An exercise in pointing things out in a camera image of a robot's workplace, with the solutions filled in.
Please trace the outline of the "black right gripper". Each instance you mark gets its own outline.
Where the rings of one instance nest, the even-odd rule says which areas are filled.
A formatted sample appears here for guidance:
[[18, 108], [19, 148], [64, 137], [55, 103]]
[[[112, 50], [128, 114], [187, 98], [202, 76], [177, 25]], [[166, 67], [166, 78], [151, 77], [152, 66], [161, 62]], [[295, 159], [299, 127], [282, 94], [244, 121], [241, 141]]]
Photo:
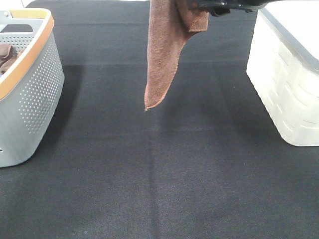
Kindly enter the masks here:
[[232, 9], [251, 13], [262, 9], [268, 0], [188, 0], [189, 9], [198, 9], [210, 13], [212, 16], [224, 16]]

